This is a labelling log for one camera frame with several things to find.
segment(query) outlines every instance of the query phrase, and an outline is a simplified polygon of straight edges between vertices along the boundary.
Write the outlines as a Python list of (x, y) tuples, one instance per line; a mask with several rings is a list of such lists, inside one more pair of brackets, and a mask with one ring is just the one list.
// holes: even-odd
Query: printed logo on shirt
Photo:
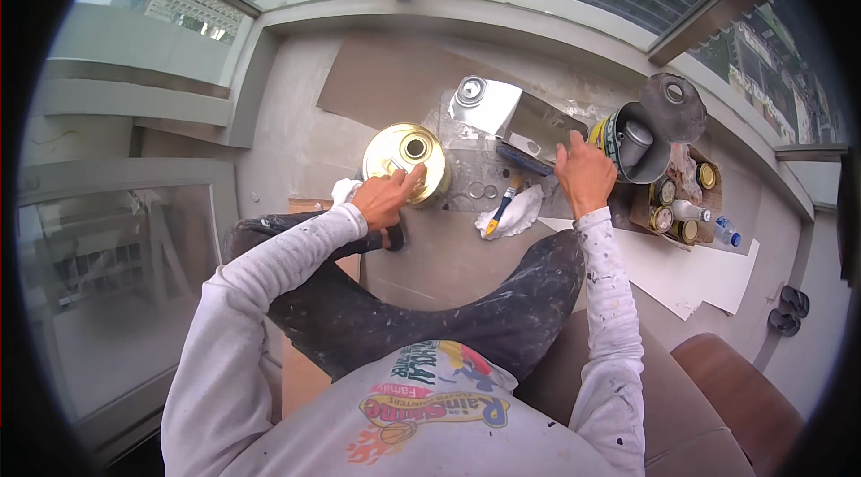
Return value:
[[(493, 386), (500, 385), (494, 381), (495, 372), (493, 367), (478, 352), (455, 341), (439, 341), (439, 349), (448, 355), (451, 368), (455, 370), (453, 376), (464, 375), (475, 382), (475, 386), (481, 391), (491, 393)], [(449, 380), (438, 376), (443, 382), (457, 383), (457, 380)]]
[(359, 440), (347, 446), (348, 462), (375, 464), (384, 455), (400, 450), (425, 423), (484, 421), (492, 428), (508, 425), (507, 400), (479, 393), (441, 393), (416, 399), (373, 395), (359, 404), (371, 425), (359, 433)]
[(436, 378), (436, 375), (426, 368), (436, 368), (436, 348), (438, 346), (439, 341), (423, 341), (400, 349), (398, 359), (392, 368), (392, 375), (434, 385), (433, 379)]
[(380, 395), (395, 395), (399, 397), (407, 397), (409, 399), (423, 399), (433, 393), (433, 391), (427, 387), (405, 386), (398, 383), (374, 384), (370, 391)]

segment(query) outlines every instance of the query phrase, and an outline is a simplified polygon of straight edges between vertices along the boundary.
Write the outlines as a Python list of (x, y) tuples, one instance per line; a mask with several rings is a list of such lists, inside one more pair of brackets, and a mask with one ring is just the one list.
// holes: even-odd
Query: white paper sheet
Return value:
[[(572, 220), (539, 217), (559, 231)], [(735, 314), (748, 288), (759, 242), (748, 255), (695, 246), (685, 251), (650, 234), (614, 229), (630, 282), (643, 289), (683, 321), (706, 301)]]

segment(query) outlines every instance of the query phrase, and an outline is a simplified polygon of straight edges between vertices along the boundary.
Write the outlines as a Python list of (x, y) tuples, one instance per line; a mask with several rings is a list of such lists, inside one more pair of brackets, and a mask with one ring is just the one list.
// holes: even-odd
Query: cloth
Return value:
[(335, 208), (336, 206), (352, 201), (353, 197), (356, 196), (356, 190), (358, 190), (363, 183), (364, 182), (361, 180), (350, 180), (349, 178), (341, 178), (339, 181), (335, 182), (335, 185), (331, 188), (331, 206)]
[(343, 204), (204, 283), (163, 414), (167, 475), (644, 474), (639, 325), (607, 208), (578, 221), (591, 361), (570, 429), (513, 398), (508, 371), (436, 340), (354, 370), (274, 426), (264, 314), (367, 231)]
[[(224, 258), (240, 256), (321, 213), (240, 221), (227, 236)], [(568, 228), (534, 243), (484, 298), (446, 311), (411, 311), (376, 299), (335, 265), (341, 256), (381, 248), (373, 233), (338, 248), (298, 289), (270, 304), (270, 320), (334, 381), (428, 339), (465, 343), (522, 380), (556, 339), (586, 279), (583, 253), (574, 229)]]
[(496, 215), (496, 210), (492, 212), (481, 212), (479, 218), (475, 220), (475, 228), (479, 229), (483, 239), (496, 239), (502, 236), (514, 236), (520, 234), (529, 228), (535, 219), (538, 217), (538, 212), (541, 211), (541, 202), (544, 192), (541, 185), (536, 184), (526, 191), (521, 191), (511, 199), (505, 212), (502, 213), (500, 224), (490, 236), (487, 235), (487, 225), (493, 216)]

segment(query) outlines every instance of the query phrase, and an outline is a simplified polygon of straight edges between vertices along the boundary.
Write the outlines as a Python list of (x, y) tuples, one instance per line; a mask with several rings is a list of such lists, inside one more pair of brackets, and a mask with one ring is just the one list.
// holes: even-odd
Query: paint-stained pants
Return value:
[[(321, 213), (240, 221), (227, 236), (225, 258)], [(381, 247), (376, 232), (337, 249), (298, 289), (270, 306), (269, 318), (333, 381), (407, 344), (431, 339), (466, 344), (522, 381), (571, 315), (586, 271), (574, 229), (564, 230), (533, 244), (489, 295), (447, 311), (412, 311), (376, 299), (335, 265), (341, 257)]]

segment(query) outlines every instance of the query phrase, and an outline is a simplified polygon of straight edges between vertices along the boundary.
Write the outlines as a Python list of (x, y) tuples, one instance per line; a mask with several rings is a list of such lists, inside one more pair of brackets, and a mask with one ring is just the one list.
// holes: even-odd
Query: flip-flop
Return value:
[(786, 285), (780, 291), (780, 299), (786, 301), (792, 306), (799, 317), (804, 318), (810, 312), (810, 298), (799, 289), (793, 289), (790, 285)]
[(777, 309), (768, 313), (768, 323), (777, 328), (784, 337), (792, 337), (802, 326), (802, 321), (791, 314), (783, 314)]

